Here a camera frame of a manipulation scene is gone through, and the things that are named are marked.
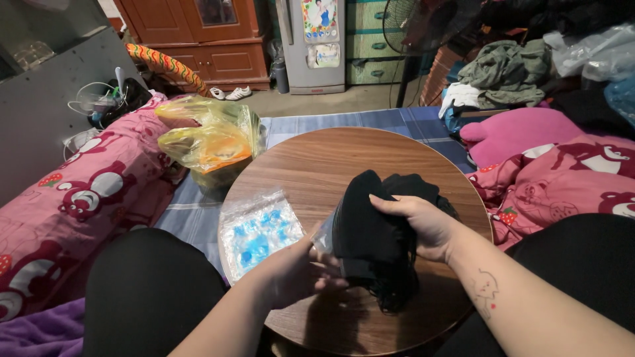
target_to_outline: refrigerator door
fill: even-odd
[[[304,41],[302,6],[305,0],[276,0],[280,33],[284,49],[284,62],[289,78],[291,94],[339,93],[345,90],[345,0],[331,0],[337,4],[337,31],[340,32],[339,65],[337,67],[310,69],[307,64],[308,44]]]

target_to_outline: forearm tattoo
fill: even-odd
[[[485,320],[489,320],[491,318],[490,310],[496,308],[494,300],[496,299],[496,293],[498,293],[498,284],[492,274],[482,271],[480,268],[478,271],[479,274],[476,279],[472,279],[474,281],[475,294],[473,299],[474,306],[476,306],[476,309]]]

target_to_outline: concrete floor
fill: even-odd
[[[425,78],[421,79],[418,91],[419,78],[408,84],[404,107],[407,107],[413,98],[415,101],[412,106],[418,106],[424,83]],[[277,90],[254,91],[252,96],[240,100],[240,103],[249,105],[260,117],[374,111],[389,108],[390,87],[389,84],[351,86],[344,93],[318,95],[279,94]],[[397,100],[398,91],[399,84],[394,84],[391,93],[392,107]]]

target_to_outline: hand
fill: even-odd
[[[317,293],[349,286],[340,278],[339,260],[313,248],[311,236],[318,227],[315,225],[302,239],[273,253],[245,275],[267,282],[272,309],[284,309]]]
[[[384,201],[370,195],[370,203],[380,212],[408,219],[410,226],[417,232],[418,256],[447,263],[451,237],[465,226],[422,198],[393,197],[397,201]]]

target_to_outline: wooden tabletop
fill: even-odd
[[[382,180],[393,173],[418,173],[439,186],[464,224],[492,240],[483,202],[454,164],[415,140],[371,128],[316,130],[281,142],[240,174],[225,202],[278,185],[302,226],[310,229],[336,207],[352,178],[367,169]],[[471,307],[447,265],[418,258],[415,269],[420,293],[397,315],[383,314],[366,290],[353,288],[272,311],[265,324],[297,344],[328,353],[372,356],[415,347],[452,327]]]

